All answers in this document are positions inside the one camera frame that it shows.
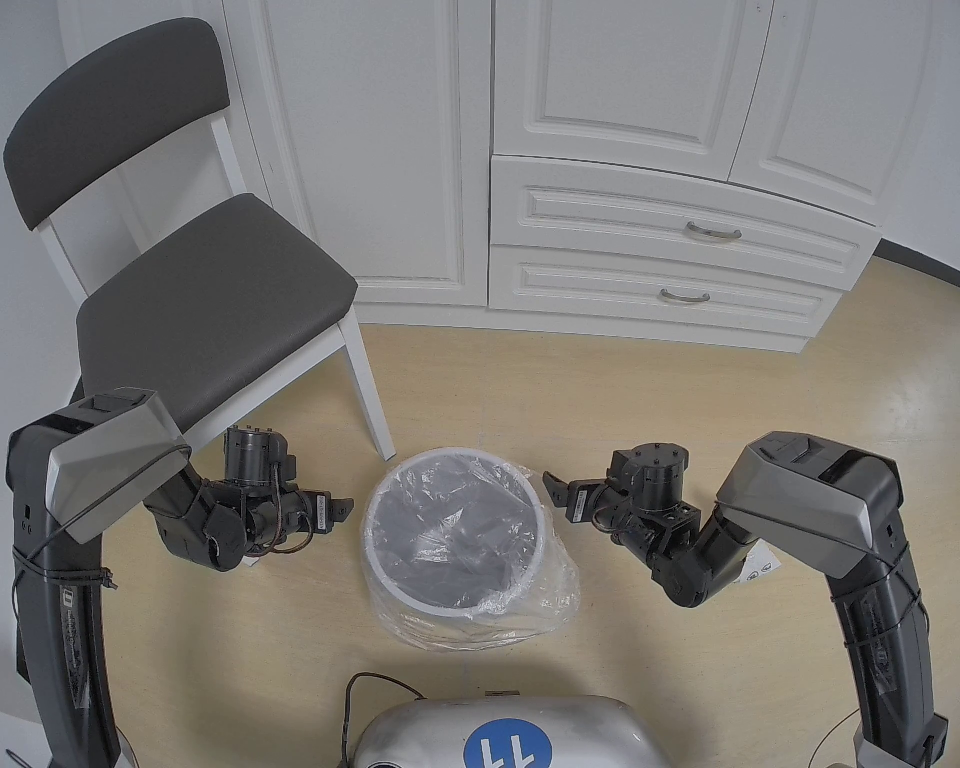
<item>white chair frame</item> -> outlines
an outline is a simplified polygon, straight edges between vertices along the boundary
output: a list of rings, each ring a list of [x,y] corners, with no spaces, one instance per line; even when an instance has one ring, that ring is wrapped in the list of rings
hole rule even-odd
[[[247,185],[243,181],[240,163],[233,149],[233,142],[227,129],[226,116],[223,112],[217,112],[205,119],[209,121],[217,151],[227,174],[230,195],[236,196],[245,193]],[[78,306],[84,303],[88,293],[81,283],[70,257],[63,248],[53,222],[49,218],[44,220],[37,227],[37,231],[47,252],[50,253],[60,277],[66,284],[70,296]],[[383,406],[380,404],[380,395],[376,390],[376,383],[373,381],[373,372],[370,368],[370,360],[367,358],[367,349],[364,347],[356,311],[352,306],[340,322],[328,328],[313,341],[303,345],[285,360],[281,360],[253,384],[242,389],[219,408],[198,421],[187,430],[184,437],[195,451],[200,450],[258,405],[340,349],[347,352],[350,376],[356,394],[360,398],[363,414],[367,420],[367,426],[370,428],[376,450],[384,461],[389,461],[396,455],[394,441],[390,435],[390,427],[387,425],[387,417],[383,413]]]

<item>gray upholstered seat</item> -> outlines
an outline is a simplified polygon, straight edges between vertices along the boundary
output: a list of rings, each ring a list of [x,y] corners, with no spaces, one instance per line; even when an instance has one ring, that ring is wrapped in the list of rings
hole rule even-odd
[[[356,290],[312,240],[254,195],[238,195],[84,302],[84,389],[157,390],[185,432],[342,320]]]

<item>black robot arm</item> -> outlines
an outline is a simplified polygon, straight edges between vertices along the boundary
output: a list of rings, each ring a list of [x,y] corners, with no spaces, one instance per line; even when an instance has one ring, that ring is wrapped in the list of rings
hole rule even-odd
[[[890,459],[774,432],[744,450],[707,524],[683,502],[687,451],[616,451],[604,480],[544,484],[571,522],[592,522],[643,561],[680,606],[734,581],[757,537],[827,575],[851,660],[862,726],[857,764],[922,768],[943,754],[947,720],[933,711],[928,622],[903,531],[903,492]]]
[[[351,499],[303,491],[274,432],[231,428],[226,479],[208,482],[155,393],[89,397],[13,433],[13,590],[21,674],[33,687],[52,768],[127,768],[113,719],[101,588],[103,533],[143,500],[167,549],[219,571],[245,556],[299,551],[329,533]],[[278,547],[296,532],[307,540]]]

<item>white logo lettering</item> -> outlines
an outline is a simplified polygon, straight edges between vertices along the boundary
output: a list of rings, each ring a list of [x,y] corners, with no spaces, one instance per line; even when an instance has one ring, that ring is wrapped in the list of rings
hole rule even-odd
[[[536,759],[533,755],[523,756],[523,747],[520,746],[519,736],[511,736],[510,743],[514,745],[514,768],[527,768]]]
[[[490,740],[485,738],[480,742],[480,750],[483,752],[483,768],[503,768],[506,760],[499,759],[497,762],[493,762],[493,755],[490,753]]]

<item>beige floor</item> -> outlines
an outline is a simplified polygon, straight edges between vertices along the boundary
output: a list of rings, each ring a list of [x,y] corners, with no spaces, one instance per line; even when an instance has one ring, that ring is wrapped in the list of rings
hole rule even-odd
[[[903,516],[932,617],[937,709],[960,722],[960,290],[875,261],[799,355],[535,333],[367,326],[398,459],[474,445],[561,476],[601,474],[616,448],[691,452],[686,497],[708,510],[741,448],[772,429],[860,445],[900,463]],[[144,768],[323,766],[338,761],[349,676],[376,670],[430,697],[602,694],[633,705],[678,766],[806,766],[855,708],[823,578],[783,568],[696,611],[649,572],[561,520],[583,607],[565,631],[499,651],[428,655],[372,616],[358,526],[386,467],[347,374],[328,361],[260,408],[300,457],[300,482],[359,512],[297,557],[218,574],[169,557],[149,515],[107,536],[121,589],[106,598],[117,720]],[[196,460],[222,473],[220,446]],[[358,688],[355,733],[404,700]],[[852,760],[854,721],[817,765]],[[960,765],[960,735],[944,766]]]

